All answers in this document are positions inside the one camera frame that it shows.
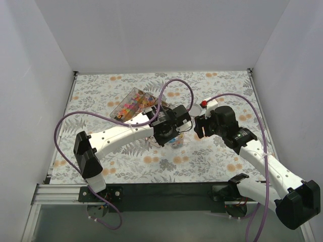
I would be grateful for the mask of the clear glass jar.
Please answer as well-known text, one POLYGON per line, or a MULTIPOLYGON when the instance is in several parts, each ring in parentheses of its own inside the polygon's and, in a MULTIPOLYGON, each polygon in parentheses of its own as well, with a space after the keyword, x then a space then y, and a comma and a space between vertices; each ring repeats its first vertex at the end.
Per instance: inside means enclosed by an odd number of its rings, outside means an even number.
POLYGON ((184 138, 185 138, 184 133, 181 133, 178 136, 176 136, 173 139, 171 139, 168 142, 168 144, 173 149, 181 148, 183 146, 183 144, 184 144, 184 138))

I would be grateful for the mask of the clear compartment candy box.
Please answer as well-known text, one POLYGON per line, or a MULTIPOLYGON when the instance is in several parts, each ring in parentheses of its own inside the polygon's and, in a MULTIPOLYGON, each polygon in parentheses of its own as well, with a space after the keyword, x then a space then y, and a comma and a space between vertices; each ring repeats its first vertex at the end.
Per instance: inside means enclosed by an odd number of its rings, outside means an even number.
POLYGON ((133 88, 110 114, 120 122, 129 121, 146 108, 158 104, 158 98, 138 88, 133 88))

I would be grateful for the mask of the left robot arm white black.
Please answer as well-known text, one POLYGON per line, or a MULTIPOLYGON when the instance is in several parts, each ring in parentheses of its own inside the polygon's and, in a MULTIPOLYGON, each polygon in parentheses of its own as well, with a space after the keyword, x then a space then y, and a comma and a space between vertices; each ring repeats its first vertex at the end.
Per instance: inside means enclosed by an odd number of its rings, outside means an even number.
POLYGON ((90 186, 90 196, 98 202, 107 197, 103 167, 100 160, 108 154, 139 139, 154 137, 164 146, 182 132, 192 128, 188 110, 183 106, 174 109, 152 106, 137 114, 122 125, 88 135, 85 131, 77 134, 74 156, 81 176, 90 186))

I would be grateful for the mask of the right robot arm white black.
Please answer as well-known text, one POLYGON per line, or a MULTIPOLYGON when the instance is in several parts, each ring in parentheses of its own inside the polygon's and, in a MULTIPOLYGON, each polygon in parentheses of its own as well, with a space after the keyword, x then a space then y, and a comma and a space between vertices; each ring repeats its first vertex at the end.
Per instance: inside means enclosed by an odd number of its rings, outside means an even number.
POLYGON ((275 157, 265 153, 261 142, 247 128, 239 126, 229 106, 202 103, 205 114, 195 117, 198 137, 220 136, 224 144, 268 176, 269 187, 241 173, 232 177, 223 192, 233 200, 250 198, 275 211, 279 220, 295 230, 320 213, 320 187, 305 181, 284 167, 275 157))

